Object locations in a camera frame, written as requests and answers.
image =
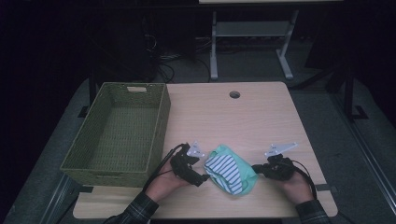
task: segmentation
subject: sleeve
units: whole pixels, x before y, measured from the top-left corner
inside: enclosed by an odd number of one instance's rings
[[[158,207],[159,205],[152,201],[149,196],[140,192],[123,213],[108,218],[104,224],[146,224]]]
[[[303,224],[330,224],[330,219],[318,200],[300,203],[296,206]]]

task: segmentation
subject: blue striped fabric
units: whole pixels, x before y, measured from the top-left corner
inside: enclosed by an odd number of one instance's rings
[[[205,162],[205,169],[215,182],[232,195],[242,192],[238,166],[230,155],[215,156]]]

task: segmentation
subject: woven basket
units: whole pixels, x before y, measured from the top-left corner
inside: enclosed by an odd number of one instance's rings
[[[104,83],[61,170],[83,185],[141,188],[161,162],[165,84]]]

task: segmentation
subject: person's right hand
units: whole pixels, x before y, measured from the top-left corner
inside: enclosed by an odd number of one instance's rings
[[[173,191],[190,185],[189,182],[182,178],[177,177],[172,171],[172,165],[169,159],[163,168],[160,170],[159,175],[152,180],[146,190],[146,195],[154,202],[159,202],[160,200],[166,198]]]
[[[285,192],[288,199],[295,205],[314,200],[308,183],[306,183],[304,177],[297,172],[294,172],[290,180],[274,180],[274,182]]]

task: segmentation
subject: table top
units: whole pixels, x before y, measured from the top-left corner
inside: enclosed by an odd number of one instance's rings
[[[249,164],[266,162],[264,152],[271,144],[296,142],[299,146],[283,153],[301,162],[316,185],[326,184],[286,85],[282,82],[241,82],[167,85],[171,110],[163,155],[180,143],[194,141],[208,155],[218,145],[232,149]],[[238,91],[240,97],[230,97]],[[205,174],[201,159],[193,165]],[[80,193],[74,209],[76,218],[107,218],[121,213],[141,189],[94,187]],[[332,217],[337,207],[329,190],[318,199]],[[274,183],[259,177],[245,196],[233,196],[210,179],[200,187],[178,189],[160,202],[152,218],[296,217],[294,206]]]

